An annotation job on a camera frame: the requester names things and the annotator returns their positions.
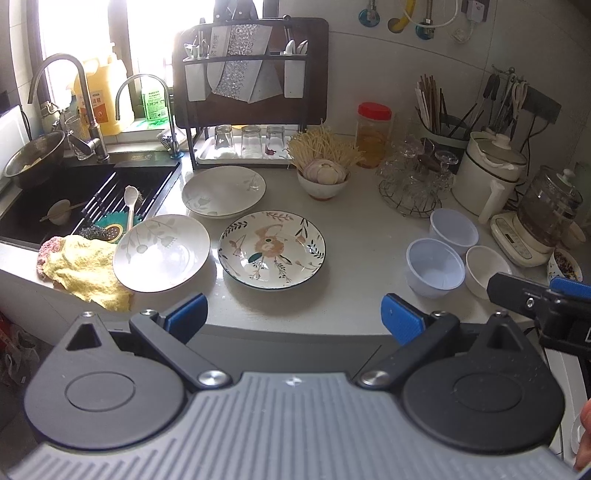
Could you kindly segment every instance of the blue gripper pad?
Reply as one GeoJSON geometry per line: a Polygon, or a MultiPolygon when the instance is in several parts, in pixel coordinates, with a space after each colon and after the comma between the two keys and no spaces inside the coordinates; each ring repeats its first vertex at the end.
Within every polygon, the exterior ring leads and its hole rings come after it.
{"type": "Polygon", "coordinates": [[[179,342],[187,343],[206,321],[207,298],[200,293],[165,318],[164,330],[179,342]]]}
{"type": "Polygon", "coordinates": [[[550,288],[561,293],[591,300],[591,286],[584,283],[569,280],[563,277],[554,277],[550,280],[550,288]]]}
{"type": "Polygon", "coordinates": [[[382,323],[400,345],[406,345],[425,331],[423,319],[390,295],[382,299],[382,323]]]}

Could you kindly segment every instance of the white countertop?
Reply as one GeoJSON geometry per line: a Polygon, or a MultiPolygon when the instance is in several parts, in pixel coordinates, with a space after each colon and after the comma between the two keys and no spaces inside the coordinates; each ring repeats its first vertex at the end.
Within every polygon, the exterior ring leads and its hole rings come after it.
{"type": "MultiPolygon", "coordinates": [[[[215,327],[257,332],[304,335],[388,335],[379,309],[383,296],[396,293],[424,312],[446,310],[464,322],[485,323],[496,307],[477,299],[462,285],[442,299],[417,296],[404,279],[408,244],[428,236],[429,221],[405,218],[392,210],[378,193],[375,171],[357,169],[347,188],[328,202],[317,202],[301,189],[295,171],[258,170],[267,182],[267,192],[255,210],[286,210],[305,216],[326,241],[326,262],[309,282],[286,291],[264,292],[244,286],[223,271],[217,260],[217,241],[233,220],[197,218],[209,232],[211,254],[203,268],[184,285],[157,294],[136,294],[132,311],[164,310],[190,293],[203,292],[209,301],[207,330],[215,327]]],[[[168,194],[158,214],[194,216],[183,204],[181,191],[193,175],[189,157],[183,173],[168,194]]],[[[450,198],[444,204],[476,218],[450,198]]],[[[481,245],[501,251],[487,228],[478,225],[481,245]]],[[[37,253],[0,244],[0,268],[17,277],[53,288],[42,282],[35,270],[37,253]]],[[[545,283],[545,266],[519,269],[514,273],[545,283]]],[[[101,312],[93,304],[90,309],[101,312]]],[[[125,318],[128,314],[116,317],[125,318]]],[[[524,317],[514,318],[521,322],[524,317]]]]}

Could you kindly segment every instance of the white electric pot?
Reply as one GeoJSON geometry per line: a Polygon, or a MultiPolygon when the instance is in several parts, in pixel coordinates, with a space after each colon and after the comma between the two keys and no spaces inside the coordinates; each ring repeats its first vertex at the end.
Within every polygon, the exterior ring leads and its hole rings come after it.
{"type": "MultiPolygon", "coordinates": [[[[453,196],[475,215],[485,210],[485,216],[490,218],[502,210],[526,163],[523,155],[511,150],[506,135],[472,132],[457,171],[453,196]]],[[[479,221],[486,223],[488,218],[479,221]]]]}

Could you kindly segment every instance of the garlic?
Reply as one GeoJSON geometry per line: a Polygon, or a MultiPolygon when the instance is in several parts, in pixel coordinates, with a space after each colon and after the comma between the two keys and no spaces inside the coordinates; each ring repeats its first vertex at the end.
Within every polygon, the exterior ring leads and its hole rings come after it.
{"type": "Polygon", "coordinates": [[[338,163],[331,160],[314,160],[302,172],[306,180],[321,185],[335,185],[343,183],[347,178],[347,171],[338,163]]]}

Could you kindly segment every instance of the hand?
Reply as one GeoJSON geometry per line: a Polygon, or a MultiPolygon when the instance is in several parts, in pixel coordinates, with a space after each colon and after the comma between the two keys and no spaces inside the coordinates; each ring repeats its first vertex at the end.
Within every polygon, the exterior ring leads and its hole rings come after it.
{"type": "Polygon", "coordinates": [[[580,418],[585,433],[581,438],[577,459],[574,463],[574,467],[579,471],[591,463],[591,400],[587,400],[581,409],[580,418]]]}

